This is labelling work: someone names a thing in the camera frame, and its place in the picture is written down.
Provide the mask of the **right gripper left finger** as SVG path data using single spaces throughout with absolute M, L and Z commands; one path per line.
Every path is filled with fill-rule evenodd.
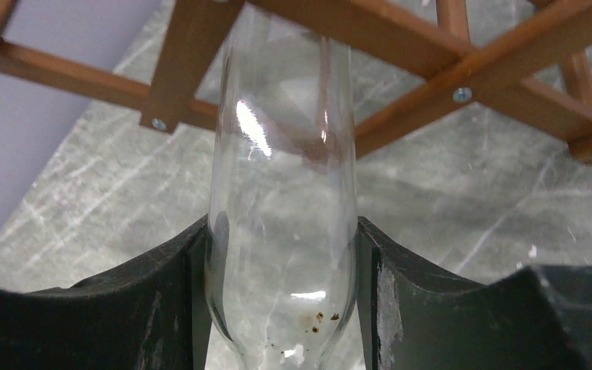
M 202 369 L 207 219 L 70 288 L 0 289 L 0 369 Z

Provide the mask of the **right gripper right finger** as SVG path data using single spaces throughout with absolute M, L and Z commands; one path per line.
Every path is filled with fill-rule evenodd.
M 368 369 L 592 369 L 592 266 L 533 264 L 491 284 L 358 220 Z

